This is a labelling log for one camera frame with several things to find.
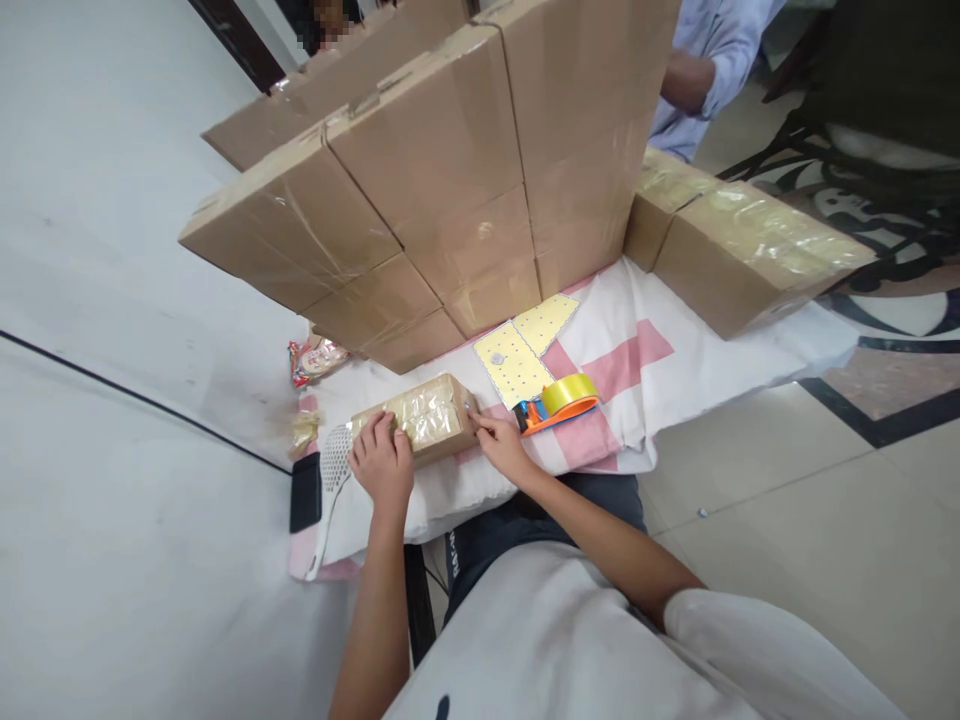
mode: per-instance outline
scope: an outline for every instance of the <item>orange tape dispenser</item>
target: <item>orange tape dispenser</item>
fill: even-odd
[[[568,375],[543,388],[539,398],[524,400],[513,408],[523,436],[573,420],[600,405],[600,396],[589,377]]]

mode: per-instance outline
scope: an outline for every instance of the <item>cardboard box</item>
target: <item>cardboard box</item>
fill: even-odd
[[[544,298],[620,257],[645,127],[641,121],[616,128],[528,184]]]
[[[406,0],[379,8],[250,105],[203,133],[238,170],[370,92],[377,82],[469,19],[461,0]]]
[[[654,273],[724,340],[768,325],[876,259],[746,183],[677,213]]]
[[[474,18],[503,32],[528,182],[624,123],[645,119],[646,140],[679,9],[679,0],[504,0]],[[639,159],[631,180],[638,170]]]
[[[204,200],[180,243],[298,313],[401,251],[319,126]]]
[[[669,153],[648,147],[630,210],[623,254],[650,272],[674,213],[722,181]]]
[[[440,309],[440,301],[402,253],[306,308],[300,314],[321,334],[367,357]]]
[[[397,375],[460,347],[466,338],[453,324],[446,310],[437,310],[400,335],[374,343],[369,357]]]
[[[490,275],[504,261],[533,262],[523,185],[471,212],[446,215],[435,223],[427,218],[425,224],[422,231],[405,234],[405,250],[441,300]]]
[[[476,428],[467,414],[477,401],[448,373],[357,413],[351,420],[356,438],[379,410],[396,415],[396,427],[410,439],[414,467],[424,467],[477,444]]]
[[[499,33],[466,26],[327,120],[337,158],[404,247],[523,182]]]
[[[474,19],[503,32],[545,298],[620,256],[679,5],[505,0]]]
[[[504,259],[485,275],[443,298],[450,317],[467,338],[540,304],[537,268],[532,257]]]
[[[540,302],[496,28],[461,28],[326,133],[464,335]]]

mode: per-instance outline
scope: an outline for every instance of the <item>yellow pegboard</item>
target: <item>yellow pegboard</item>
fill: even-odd
[[[477,340],[473,350],[509,409],[536,397],[553,382],[550,371],[512,322]]]
[[[560,329],[580,307],[580,301],[566,295],[554,295],[547,298],[525,313],[514,318],[517,330],[540,357],[550,347]]]

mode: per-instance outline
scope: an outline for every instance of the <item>plastic bag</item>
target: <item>plastic bag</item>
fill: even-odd
[[[293,440],[290,449],[287,450],[287,457],[296,462],[300,459],[307,446],[317,439],[317,426],[320,424],[320,414],[316,411],[307,412],[301,410],[290,423],[290,431]]]
[[[312,332],[307,342],[302,345],[291,342],[287,347],[290,353],[290,380],[297,389],[338,368],[350,357],[349,352],[332,340]]]

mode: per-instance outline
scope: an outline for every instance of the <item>person's leg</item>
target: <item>person's leg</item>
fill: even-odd
[[[548,516],[533,500],[517,493],[507,503],[468,520],[446,535],[447,587],[444,624],[494,561],[508,550],[541,540],[572,541],[543,524]]]
[[[567,473],[558,480],[646,534],[635,475]],[[576,547],[566,531],[522,493],[447,533],[450,592],[444,624],[497,558],[518,545],[543,540]]]
[[[644,535],[648,535],[643,522],[643,503],[636,475],[591,475],[567,473],[557,478],[560,482],[583,495],[594,505],[599,505],[611,515],[616,515]]]

